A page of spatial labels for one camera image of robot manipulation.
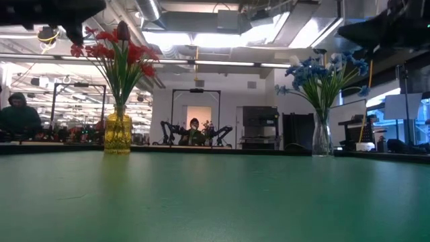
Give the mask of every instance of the robotic arm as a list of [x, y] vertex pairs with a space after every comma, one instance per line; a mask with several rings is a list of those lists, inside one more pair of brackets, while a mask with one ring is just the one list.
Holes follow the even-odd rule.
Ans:
[[[173, 134], [186, 135], [187, 131], [179, 125], [172, 125], [169, 122], [161, 121], [161, 129], [163, 129], [163, 145], [173, 145], [175, 136]], [[166, 126], [169, 129], [170, 135], [167, 135]]]
[[216, 139], [216, 145], [218, 146], [222, 146], [222, 139], [229, 133], [231, 132], [231, 130], [233, 130], [233, 128], [231, 126], [224, 126], [222, 128], [220, 128], [217, 131], [211, 132], [209, 137], [210, 138], [214, 138], [215, 136], [220, 135], [217, 139]]

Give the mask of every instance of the pole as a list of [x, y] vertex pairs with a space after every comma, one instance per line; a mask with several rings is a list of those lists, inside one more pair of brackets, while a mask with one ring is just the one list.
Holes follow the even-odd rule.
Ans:
[[52, 136], [52, 129], [54, 127], [52, 127], [52, 124], [54, 123], [54, 112], [55, 112], [55, 99], [56, 99], [56, 88], [60, 85], [60, 83], [55, 83], [54, 84], [54, 95], [52, 96], [52, 107], [51, 107], [51, 122], [49, 124], [49, 137]]

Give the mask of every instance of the green table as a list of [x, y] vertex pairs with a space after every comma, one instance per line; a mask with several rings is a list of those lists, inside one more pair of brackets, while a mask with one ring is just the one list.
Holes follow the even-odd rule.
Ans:
[[430, 241], [430, 166], [101, 151], [0, 157], [0, 241]]

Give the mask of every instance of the glass vase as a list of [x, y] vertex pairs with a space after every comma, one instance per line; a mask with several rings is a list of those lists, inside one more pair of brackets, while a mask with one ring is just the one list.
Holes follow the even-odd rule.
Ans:
[[126, 106], [115, 106], [115, 112], [106, 118], [105, 153], [126, 155], [132, 143], [132, 119]]
[[312, 138], [312, 156], [333, 156], [333, 144], [329, 128], [329, 110], [315, 110], [314, 136]]

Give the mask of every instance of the seated person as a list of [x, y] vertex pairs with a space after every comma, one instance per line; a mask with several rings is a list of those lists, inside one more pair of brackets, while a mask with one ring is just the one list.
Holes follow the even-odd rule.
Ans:
[[189, 122], [190, 129], [179, 132], [181, 135], [181, 140], [179, 140], [178, 145], [204, 145], [206, 140], [205, 136], [198, 130], [199, 120], [193, 118]]
[[1, 111], [1, 129], [11, 134], [26, 134], [28, 138], [33, 138], [42, 128], [37, 111], [27, 106], [26, 97], [22, 93], [12, 94], [9, 103], [10, 106]]

